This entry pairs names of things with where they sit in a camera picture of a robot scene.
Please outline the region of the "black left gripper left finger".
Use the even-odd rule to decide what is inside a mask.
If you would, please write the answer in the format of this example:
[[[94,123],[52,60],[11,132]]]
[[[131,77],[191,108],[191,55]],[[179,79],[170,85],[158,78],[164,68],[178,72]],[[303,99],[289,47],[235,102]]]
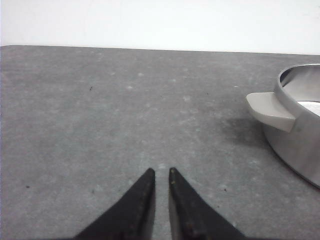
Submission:
[[[78,233],[76,240],[150,240],[156,211],[156,174],[148,168],[108,210]]]

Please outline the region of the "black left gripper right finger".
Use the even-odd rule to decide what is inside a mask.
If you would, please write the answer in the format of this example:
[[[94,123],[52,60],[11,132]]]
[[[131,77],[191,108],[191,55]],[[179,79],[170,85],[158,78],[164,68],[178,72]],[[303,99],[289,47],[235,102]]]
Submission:
[[[246,238],[201,198],[177,168],[170,168],[168,183],[168,207],[173,240],[244,240]]]

